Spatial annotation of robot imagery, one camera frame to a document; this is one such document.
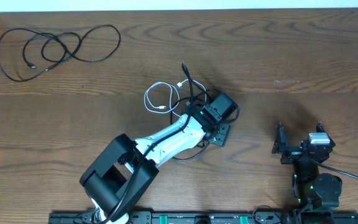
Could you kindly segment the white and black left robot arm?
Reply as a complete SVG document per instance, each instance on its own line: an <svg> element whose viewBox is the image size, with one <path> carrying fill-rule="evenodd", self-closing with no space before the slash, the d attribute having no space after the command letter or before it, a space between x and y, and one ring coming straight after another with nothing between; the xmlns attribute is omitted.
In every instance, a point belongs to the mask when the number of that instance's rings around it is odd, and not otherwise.
<svg viewBox="0 0 358 224"><path fill-rule="evenodd" d="M207 104L183 113L167 128L132 140L114 138L80 177L80 184L98 213L99 223L125 223L129 210L143 196L159 167L201 141L224 145L218 138L227 129L235 106Z"/></svg>

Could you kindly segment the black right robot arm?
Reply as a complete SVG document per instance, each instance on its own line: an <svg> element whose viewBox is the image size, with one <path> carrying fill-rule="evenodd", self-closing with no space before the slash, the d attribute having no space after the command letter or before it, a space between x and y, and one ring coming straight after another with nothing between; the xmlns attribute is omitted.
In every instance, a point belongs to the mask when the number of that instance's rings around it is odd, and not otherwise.
<svg viewBox="0 0 358 224"><path fill-rule="evenodd" d="M283 223L335 222L333 209L339 206L342 180L319 171L319 164L329 158L334 146L321 123L299 146L287 144L284 127L278 124L272 153L282 156L282 164L293 166L292 191L299 203L298 208L283 214Z"/></svg>

